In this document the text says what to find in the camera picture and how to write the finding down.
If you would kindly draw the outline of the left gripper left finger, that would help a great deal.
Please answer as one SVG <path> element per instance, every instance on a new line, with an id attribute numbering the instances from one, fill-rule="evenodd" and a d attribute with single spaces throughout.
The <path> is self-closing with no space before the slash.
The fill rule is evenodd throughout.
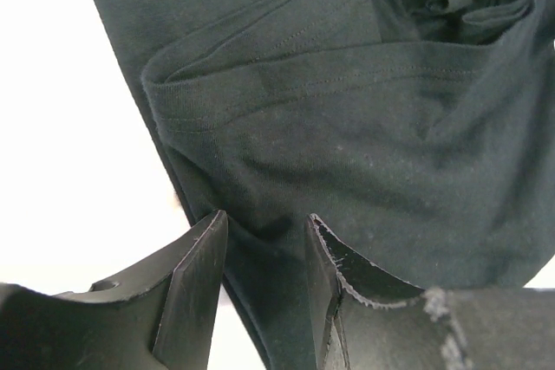
<path id="1" fill-rule="evenodd" d="M 205 369 L 228 220 L 182 237 L 84 293 L 1 286 L 3 369 Z"/>

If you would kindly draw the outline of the black t-shirt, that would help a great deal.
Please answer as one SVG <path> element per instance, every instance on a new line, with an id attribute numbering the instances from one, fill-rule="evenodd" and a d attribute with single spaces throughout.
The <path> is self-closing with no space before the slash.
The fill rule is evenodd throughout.
<path id="1" fill-rule="evenodd" d="M 188 220 L 270 369 L 312 369 L 315 213 L 427 288 L 554 254 L 554 0 L 94 0 Z"/>

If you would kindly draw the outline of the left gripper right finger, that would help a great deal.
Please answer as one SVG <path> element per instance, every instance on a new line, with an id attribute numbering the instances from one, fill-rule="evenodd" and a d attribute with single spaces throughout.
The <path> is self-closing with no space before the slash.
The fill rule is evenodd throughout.
<path id="1" fill-rule="evenodd" d="M 305 223 L 310 317 L 320 369 L 551 369 L 550 289 L 421 289 Z"/>

